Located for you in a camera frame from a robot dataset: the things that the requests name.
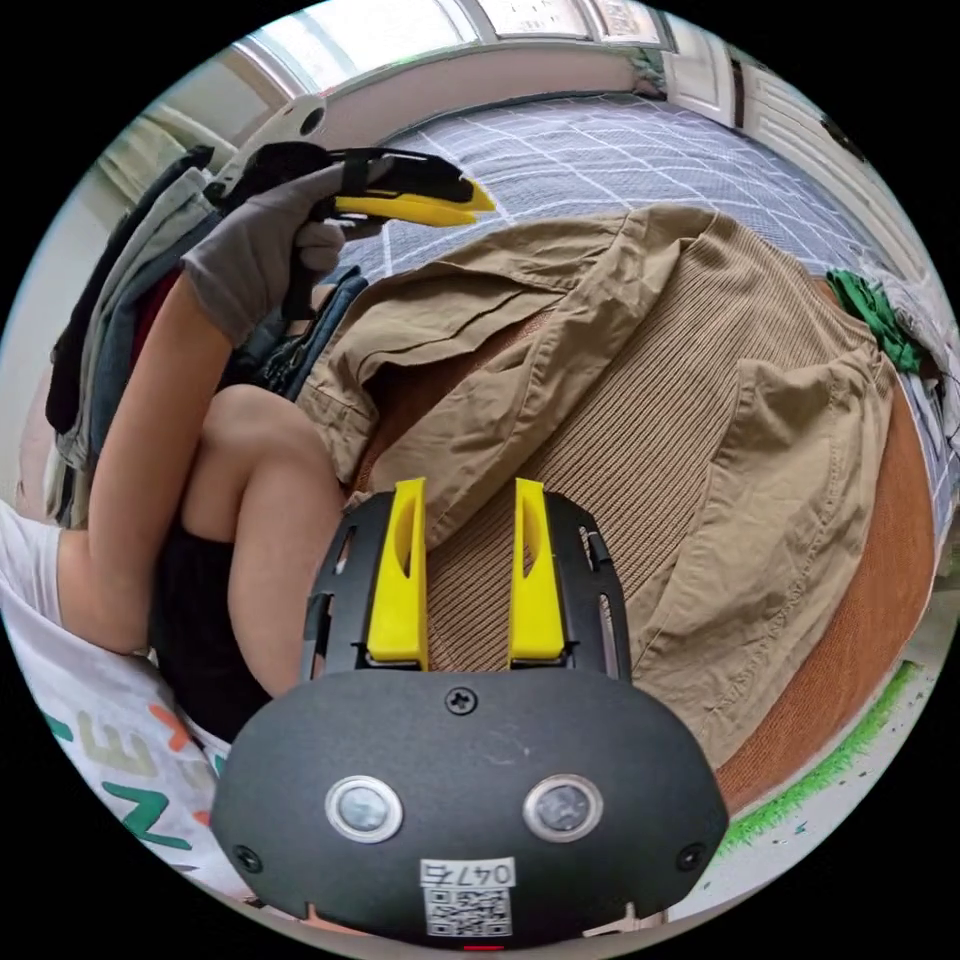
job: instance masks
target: white t-shirt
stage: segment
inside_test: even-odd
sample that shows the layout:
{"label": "white t-shirt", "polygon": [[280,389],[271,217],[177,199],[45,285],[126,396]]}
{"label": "white t-shirt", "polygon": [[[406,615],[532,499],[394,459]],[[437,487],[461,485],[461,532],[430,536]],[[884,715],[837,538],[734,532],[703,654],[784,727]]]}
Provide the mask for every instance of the white t-shirt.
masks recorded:
{"label": "white t-shirt", "polygon": [[59,537],[0,500],[0,614],[34,700],[90,788],[145,846],[192,880],[252,896],[208,826],[227,744],[178,716],[146,657],[62,628]]}

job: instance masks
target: checkered bedsheet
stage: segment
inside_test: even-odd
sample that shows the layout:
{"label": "checkered bedsheet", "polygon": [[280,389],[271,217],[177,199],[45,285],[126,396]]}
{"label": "checkered bedsheet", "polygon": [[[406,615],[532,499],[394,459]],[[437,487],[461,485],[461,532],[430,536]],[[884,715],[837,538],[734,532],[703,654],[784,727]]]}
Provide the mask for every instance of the checkered bedsheet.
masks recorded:
{"label": "checkered bedsheet", "polygon": [[[879,258],[862,228],[791,163],[666,103],[607,94],[494,107],[431,121],[391,146],[457,164],[484,185],[497,211],[460,229],[390,223],[379,239],[350,248],[371,281],[525,220],[651,203],[728,214],[814,274]],[[935,402],[919,381],[903,383],[924,441],[940,538],[960,491],[960,460],[924,426],[939,416]]]}

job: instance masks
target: gray glove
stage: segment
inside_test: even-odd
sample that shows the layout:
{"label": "gray glove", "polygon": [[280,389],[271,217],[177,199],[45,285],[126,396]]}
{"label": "gray glove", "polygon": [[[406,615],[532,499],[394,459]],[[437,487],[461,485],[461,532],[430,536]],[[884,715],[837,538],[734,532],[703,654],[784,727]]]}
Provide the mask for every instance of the gray glove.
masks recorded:
{"label": "gray glove", "polygon": [[[389,168],[389,159],[369,164],[367,183]],[[183,256],[183,272],[200,305],[234,347],[283,303],[295,247],[319,280],[336,268],[347,240],[379,233],[382,221],[347,220],[342,227],[308,222],[314,205],[342,185],[338,163],[251,197]]]}

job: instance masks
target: green cloth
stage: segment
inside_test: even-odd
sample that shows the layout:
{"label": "green cloth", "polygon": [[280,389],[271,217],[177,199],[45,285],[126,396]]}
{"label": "green cloth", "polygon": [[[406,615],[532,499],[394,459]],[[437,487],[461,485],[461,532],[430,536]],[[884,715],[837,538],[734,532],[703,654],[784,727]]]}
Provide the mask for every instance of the green cloth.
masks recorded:
{"label": "green cloth", "polygon": [[859,317],[870,328],[880,349],[901,373],[919,373],[923,349],[897,323],[897,315],[883,287],[870,284],[849,270],[831,270],[827,283],[847,313]]}

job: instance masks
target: white door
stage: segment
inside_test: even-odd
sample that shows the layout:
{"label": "white door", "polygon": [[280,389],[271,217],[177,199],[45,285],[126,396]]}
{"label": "white door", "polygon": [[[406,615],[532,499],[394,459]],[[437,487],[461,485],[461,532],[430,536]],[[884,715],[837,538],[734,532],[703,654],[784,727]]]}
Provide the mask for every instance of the white door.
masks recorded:
{"label": "white door", "polygon": [[822,112],[786,81],[743,64],[743,87],[743,133],[817,181],[863,225],[895,272],[931,284],[950,317],[923,241],[876,170],[844,150],[823,128]]}
{"label": "white door", "polygon": [[664,16],[677,46],[676,53],[663,54],[667,100],[733,127],[736,93],[726,44],[673,14]]}

